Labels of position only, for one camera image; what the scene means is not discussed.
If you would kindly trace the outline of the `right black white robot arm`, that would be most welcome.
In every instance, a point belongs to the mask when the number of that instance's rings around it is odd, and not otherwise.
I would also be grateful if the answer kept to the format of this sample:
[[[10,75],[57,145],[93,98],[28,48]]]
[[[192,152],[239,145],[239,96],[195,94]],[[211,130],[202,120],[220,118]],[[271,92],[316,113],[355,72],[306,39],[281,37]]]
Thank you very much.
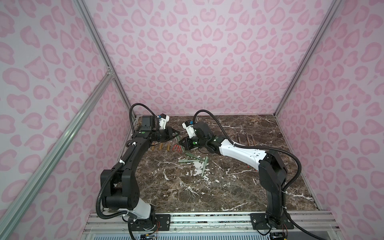
[[[188,136],[179,141],[186,151],[205,148],[209,153],[233,158],[259,173],[260,185],[266,190],[267,210],[260,223],[278,229],[284,225],[286,197],[283,188],[288,171],[276,150],[257,149],[233,142],[228,136],[215,135],[205,122],[182,123]]]

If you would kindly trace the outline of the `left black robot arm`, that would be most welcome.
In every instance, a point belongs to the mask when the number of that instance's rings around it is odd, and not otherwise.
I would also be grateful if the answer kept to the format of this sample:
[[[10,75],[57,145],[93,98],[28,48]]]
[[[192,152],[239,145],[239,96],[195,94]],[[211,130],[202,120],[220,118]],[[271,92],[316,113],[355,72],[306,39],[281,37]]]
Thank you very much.
[[[101,189],[96,200],[100,219],[121,216],[127,218],[130,226],[137,224],[145,230],[156,226],[155,210],[140,198],[136,170],[153,142],[166,143],[179,135],[179,131],[167,126],[169,119],[165,114],[144,116],[140,129],[127,142],[123,156],[110,170],[101,173]]]

